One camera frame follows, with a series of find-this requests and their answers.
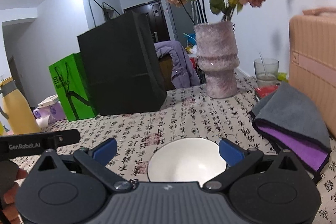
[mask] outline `black ribbon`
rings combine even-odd
[[[68,69],[68,63],[67,62],[65,62],[65,67],[67,68],[67,80],[66,81],[64,81],[63,77],[61,77],[61,75],[58,73],[57,67],[54,67],[54,69],[55,69],[55,71],[57,73],[58,79],[60,80],[60,82],[61,82],[61,84],[62,84],[62,86],[64,88],[65,95],[66,95],[66,97],[67,97],[67,99],[69,101],[71,110],[72,110],[73,114],[75,115],[76,120],[79,120],[79,116],[78,116],[77,110],[75,108],[75,105],[74,105],[74,103],[72,101],[72,97],[75,97],[77,100],[79,100],[80,102],[82,102],[83,104],[85,104],[87,106],[92,106],[92,105],[91,105],[91,103],[88,100],[86,100],[85,98],[83,98],[82,96],[80,96],[75,91],[69,90],[70,89],[70,87],[69,87],[70,85],[69,85],[69,81],[68,81],[69,80],[69,69]]]

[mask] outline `finger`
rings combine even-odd
[[[21,223],[21,220],[18,217],[10,222],[10,224],[20,224],[20,223]]]
[[[12,204],[15,202],[15,196],[19,187],[20,186],[15,182],[13,187],[3,195],[6,204]]]
[[[5,209],[2,210],[9,221],[14,220],[18,217],[19,213],[14,204],[8,205]]]
[[[19,169],[16,174],[16,180],[18,179],[25,179],[28,176],[28,173],[26,170]]]

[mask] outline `gray towel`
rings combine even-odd
[[[331,152],[329,132],[310,98],[283,82],[252,108],[251,115],[253,128],[275,150],[291,149],[309,171],[321,172]]]

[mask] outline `lavender jacket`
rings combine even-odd
[[[158,58],[170,54],[173,60],[171,82],[177,89],[200,85],[200,80],[194,70],[186,50],[178,41],[163,41],[154,43]]]

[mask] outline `marbled vase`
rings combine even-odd
[[[230,21],[194,27],[198,65],[205,72],[207,94],[226,98],[237,93],[234,69],[239,66],[235,33]]]

